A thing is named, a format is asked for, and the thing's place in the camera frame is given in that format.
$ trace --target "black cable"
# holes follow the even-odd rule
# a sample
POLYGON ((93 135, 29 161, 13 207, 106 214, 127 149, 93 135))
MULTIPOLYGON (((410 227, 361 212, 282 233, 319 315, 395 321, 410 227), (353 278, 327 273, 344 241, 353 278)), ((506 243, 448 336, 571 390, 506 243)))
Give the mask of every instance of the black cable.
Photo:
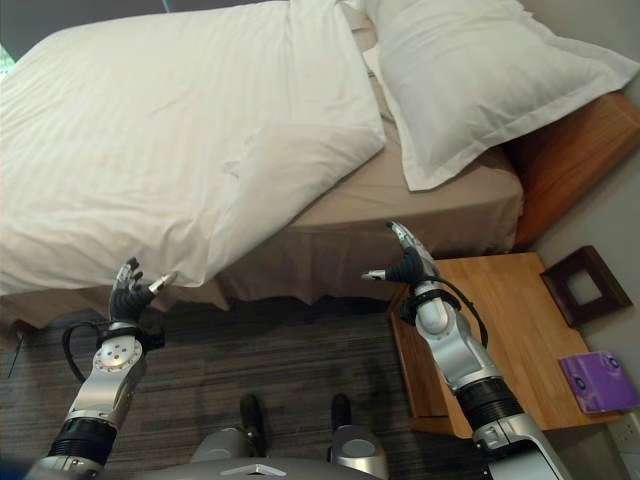
POLYGON ((75 377, 80 381, 80 383, 83 383, 86 380, 86 378, 82 374, 78 366, 76 365, 76 362, 73 360, 73 356, 71 355, 71 334, 76 328, 79 328, 79 327, 92 328, 96 332, 96 335, 100 335, 100 328, 95 323, 78 322, 71 325, 62 334, 62 350, 64 350, 64 358, 67 360, 67 363, 69 364, 69 368, 71 369, 75 377))
POLYGON ((484 348, 487 348, 487 345, 489 345, 489 332, 487 331, 487 326, 482 321, 482 318, 480 318, 480 314, 476 310, 476 307, 473 305, 473 302, 471 300, 469 300, 464 295, 464 293, 462 293, 462 291, 460 291, 460 289, 458 287, 456 287, 450 281, 445 280, 444 278, 436 277, 436 276, 433 276, 433 275, 427 275, 427 276, 425 276, 423 278, 423 280, 427 280, 429 282, 444 283, 447 287, 449 287, 451 290, 453 290, 455 292, 455 294, 458 296, 458 298, 460 298, 460 300, 462 300, 462 303, 464 303, 467 306, 467 308, 469 309, 471 314, 475 317, 476 321, 478 322, 478 328, 480 329, 480 343, 482 343, 482 346, 484 348))

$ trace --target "tissue box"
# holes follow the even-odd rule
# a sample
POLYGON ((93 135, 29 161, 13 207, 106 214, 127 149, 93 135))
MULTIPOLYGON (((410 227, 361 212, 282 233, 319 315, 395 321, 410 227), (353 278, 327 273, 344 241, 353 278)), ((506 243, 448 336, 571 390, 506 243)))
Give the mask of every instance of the tissue box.
POLYGON ((560 359, 560 366, 585 413, 625 410, 640 405, 640 396, 620 362, 610 352, 560 359))

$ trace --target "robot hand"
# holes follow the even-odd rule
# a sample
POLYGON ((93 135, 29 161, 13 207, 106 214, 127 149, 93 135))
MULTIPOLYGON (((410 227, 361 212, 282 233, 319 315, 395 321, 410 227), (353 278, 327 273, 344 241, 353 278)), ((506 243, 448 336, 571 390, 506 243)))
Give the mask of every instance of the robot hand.
POLYGON ((363 280, 387 280, 417 285, 429 277, 440 277, 433 257, 407 227, 398 222, 387 226, 396 234, 404 251, 402 261, 385 270, 370 270, 362 274, 363 280))
POLYGON ((136 273, 139 266, 138 261, 131 258, 120 268, 109 297, 110 322, 137 323, 142 311, 177 276, 175 272, 165 273, 148 287, 142 288, 138 281, 143 273, 136 273))

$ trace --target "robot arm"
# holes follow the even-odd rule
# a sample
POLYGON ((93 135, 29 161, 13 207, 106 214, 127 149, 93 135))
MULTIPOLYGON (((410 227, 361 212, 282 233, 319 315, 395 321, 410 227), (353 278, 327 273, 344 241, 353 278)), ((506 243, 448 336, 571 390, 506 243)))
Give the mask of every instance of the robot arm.
POLYGON ((457 299, 444 289, 435 262, 403 225, 390 222, 404 250, 400 264, 362 275, 366 280, 408 283, 411 296, 401 315, 429 344, 435 364, 456 396, 473 440, 486 454, 493 478, 569 480, 562 461, 526 414, 489 353, 472 335, 457 299))
MULTIPOLYGON (((138 319, 176 277, 174 273, 165 274, 142 288, 138 285, 142 272, 135 273, 138 266, 131 259, 120 269, 109 299, 110 324, 99 336, 91 374, 83 382, 48 456, 34 465, 28 478, 58 471, 89 479, 106 463, 136 385, 145 373, 145 354, 164 345, 164 333, 142 328, 138 319)), ((74 371, 82 379, 79 371, 74 371)))

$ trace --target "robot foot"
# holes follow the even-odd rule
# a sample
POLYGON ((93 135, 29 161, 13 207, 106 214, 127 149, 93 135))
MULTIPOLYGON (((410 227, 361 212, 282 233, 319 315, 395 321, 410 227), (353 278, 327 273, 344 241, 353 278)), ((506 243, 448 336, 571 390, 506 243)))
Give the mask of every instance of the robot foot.
POLYGON ((257 457, 267 455, 267 441, 264 432, 264 417, 260 402, 255 395, 247 394, 240 399, 242 427, 255 449, 257 457))

